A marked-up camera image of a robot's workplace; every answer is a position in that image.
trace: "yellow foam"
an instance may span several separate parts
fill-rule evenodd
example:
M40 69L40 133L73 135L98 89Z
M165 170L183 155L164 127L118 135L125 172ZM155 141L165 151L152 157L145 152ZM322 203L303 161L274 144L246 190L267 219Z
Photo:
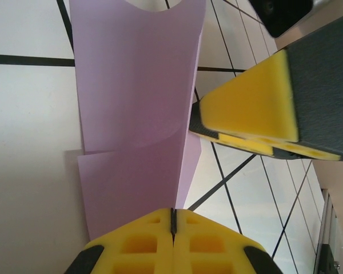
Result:
M91 274L255 274L244 248L261 245L186 209L161 209L85 246L104 247Z
M244 247L261 245L188 210L178 210L174 273L256 274Z
M297 142L286 52L279 51L208 93L200 109L202 122L210 130Z
M173 274L170 209L161 209L93 241L104 246L91 274Z
M238 137L221 134L221 133L218 134L218 139L205 136L202 134L197 134L197 135L214 143L225 144L227 146L239 148L241 150L249 151L251 153L258 153L258 154L263 154L267 156L273 156L272 146L268 144L263 144L261 142L255 142L253 140L247 140L247 139L238 138Z

